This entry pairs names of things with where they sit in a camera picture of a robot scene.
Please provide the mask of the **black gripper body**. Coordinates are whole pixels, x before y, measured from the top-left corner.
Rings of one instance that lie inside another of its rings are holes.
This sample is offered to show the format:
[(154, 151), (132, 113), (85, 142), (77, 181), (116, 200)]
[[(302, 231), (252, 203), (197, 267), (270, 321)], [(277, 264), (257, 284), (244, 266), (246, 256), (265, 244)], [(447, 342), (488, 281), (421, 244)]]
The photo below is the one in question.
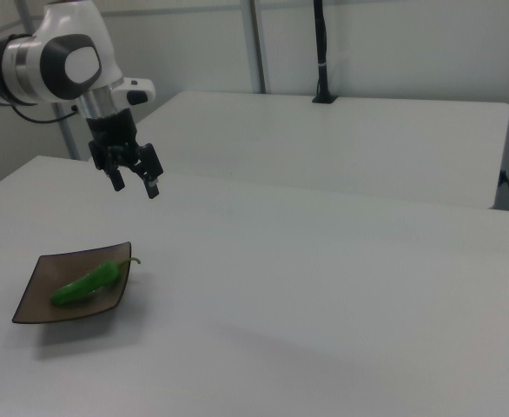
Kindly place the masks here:
[(109, 177), (121, 177), (119, 168), (129, 169), (142, 179), (156, 179), (163, 173), (154, 146), (137, 142), (137, 128), (129, 109), (88, 119), (87, 124), (93, 136), (89, 150), (94, 164)]

